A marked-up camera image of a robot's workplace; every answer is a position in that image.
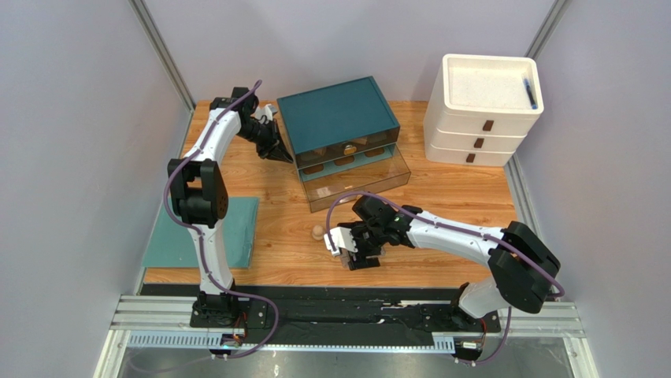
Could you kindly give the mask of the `teal drawer cabinet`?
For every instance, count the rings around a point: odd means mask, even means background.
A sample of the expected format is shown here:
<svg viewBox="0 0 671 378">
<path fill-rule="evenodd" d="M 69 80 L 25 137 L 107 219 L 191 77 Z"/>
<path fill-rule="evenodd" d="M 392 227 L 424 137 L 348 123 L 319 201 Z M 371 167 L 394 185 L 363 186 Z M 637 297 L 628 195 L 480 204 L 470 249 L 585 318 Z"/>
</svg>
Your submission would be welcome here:
<svg viewBox="0 0 671 378">
<path fill-rule="evenodd" d="M 304 133 L 335 129 L 342 140 L 400 128 L 373 76 L 284 96 L 277 104 L 293 153 Z"/>
</svg>

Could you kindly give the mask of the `eyeshadow palette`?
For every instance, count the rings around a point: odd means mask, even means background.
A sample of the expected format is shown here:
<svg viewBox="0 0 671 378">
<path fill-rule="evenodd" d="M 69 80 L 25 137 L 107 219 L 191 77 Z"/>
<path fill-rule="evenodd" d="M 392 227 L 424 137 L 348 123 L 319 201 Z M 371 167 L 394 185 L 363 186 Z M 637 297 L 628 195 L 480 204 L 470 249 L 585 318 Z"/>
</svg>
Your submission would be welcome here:
<svg viewBox="0 0 671 378">
<path fill-rule="evenodd" d="M 342 252 L 339 256 L 339 259 L 345 269 L 350 269 L 350 255 L 347 251 Z"/>
</svg>

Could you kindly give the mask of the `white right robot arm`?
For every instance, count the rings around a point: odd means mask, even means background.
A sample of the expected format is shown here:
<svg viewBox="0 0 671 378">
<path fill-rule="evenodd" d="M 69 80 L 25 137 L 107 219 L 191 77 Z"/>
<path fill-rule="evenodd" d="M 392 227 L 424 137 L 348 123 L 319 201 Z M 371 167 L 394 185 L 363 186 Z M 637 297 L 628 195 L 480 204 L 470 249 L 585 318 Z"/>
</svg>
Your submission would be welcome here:
<svg viewBox="0 0 671 378">
<path fill-rule="evenodd" d="M 476 262 L 490 276 L 464 283 L 452 298 L 455 313 L 473 319 L 512 307 L 536 314 L 562 294 L 558 259 L 526 224 L 488 228 L 438 217 L 416 206 L 399 206 L 373 194 L 352 210 L 359 219 L 327 231 L 324 244 L 350 270 L 377 267 L 385 245 L 440 250 Z"/>
</svg>

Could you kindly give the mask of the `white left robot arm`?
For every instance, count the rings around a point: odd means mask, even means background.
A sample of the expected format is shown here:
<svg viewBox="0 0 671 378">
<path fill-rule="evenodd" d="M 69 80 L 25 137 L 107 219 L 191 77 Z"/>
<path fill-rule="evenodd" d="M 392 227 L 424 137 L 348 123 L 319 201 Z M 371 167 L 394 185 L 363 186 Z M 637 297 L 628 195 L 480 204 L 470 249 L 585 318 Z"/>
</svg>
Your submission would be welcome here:
<svg viewBox="0 0 671 378">
<path fill-rule="evenodd" d="M 181 159 L 168 164 L 164 189 L 168 215 L 194 241 L 201 275 L 193 311 L 198 319 L 230 324 L 239 316 L 241 294 L 234 289 L 222 225 L 228 192 L 219 167 L 238 136 L 256 146 L 261 159 L 293 163 L 270 107 L 259 108 L 254 88 L 235 87 L 229 97 L 215 98 L 206 127 Z"/>
</svg>

